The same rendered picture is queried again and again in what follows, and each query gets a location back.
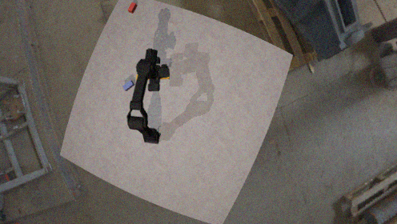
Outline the small blue block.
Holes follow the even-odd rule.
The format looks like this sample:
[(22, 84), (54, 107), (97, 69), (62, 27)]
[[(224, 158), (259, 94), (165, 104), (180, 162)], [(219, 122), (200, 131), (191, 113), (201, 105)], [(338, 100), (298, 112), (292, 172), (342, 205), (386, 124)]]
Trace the small blue block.
[(125, 91), (128, 91), (131, 87), (134, 86), (133, 81), (129, 81), (128, 83), (126, 83), (125, 85), (123, 85), (122, 87), (124, 88)]

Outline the small red block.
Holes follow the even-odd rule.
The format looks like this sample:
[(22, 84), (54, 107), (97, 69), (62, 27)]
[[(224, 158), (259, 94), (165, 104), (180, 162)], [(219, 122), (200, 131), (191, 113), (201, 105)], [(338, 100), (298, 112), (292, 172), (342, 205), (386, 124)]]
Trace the small red block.
[(137, 4), (136, 3), (131, 3), (130, 4), (130, 6), (129, 6), (129, 9), (128, 9), (128, 12), (130, 13), (134, 13), (134, 10), (136, 9), (136, 7), (137, 7)]

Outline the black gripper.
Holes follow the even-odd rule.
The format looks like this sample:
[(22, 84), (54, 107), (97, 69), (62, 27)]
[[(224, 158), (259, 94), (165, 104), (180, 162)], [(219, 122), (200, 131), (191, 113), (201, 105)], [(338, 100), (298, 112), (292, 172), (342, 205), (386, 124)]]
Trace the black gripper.
[[(160, 57), (157, 57), (156, 64), (160, 64)], [(148, 83), (148, 90), (149, 91), (160, 91), (157, 68), (160, 68), (160, 66), (155, 66), (156, 73), (155, 73), (155, 75), (153, 77), (150, 77), (150, 80), (149, 80), (149, 83)]]

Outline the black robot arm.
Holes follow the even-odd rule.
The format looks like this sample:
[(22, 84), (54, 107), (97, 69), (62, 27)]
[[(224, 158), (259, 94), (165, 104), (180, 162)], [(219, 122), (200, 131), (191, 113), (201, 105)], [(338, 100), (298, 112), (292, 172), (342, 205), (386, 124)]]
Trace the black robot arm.
[[(149, 142), (151, 144), (158, 144), (161, 133), (156, 131), (155, 128), (150, 128), (148, 126), (147, 113), (143, 109), (143, 99), (146, 92), (147, 81), (156, 73), (157, 53), (157, 50), (148, 48), (148, 50), (146, 50), (146, 57), (141, 59), (136, 65), (138, 77), (136, 79), (132, 101), (130, 102), (130, 111), (126, 116), (128, 127), (131, 130), (138, 130), (138, 132), (142, 134), (144, 142)], [(158, 79), (168, 78), (170, 76), (167, 64), (162, 64), (160, 68), (157, 68), (157, 71)], [(131, 116), (132, 110), (140, 110), (143, 117)]]

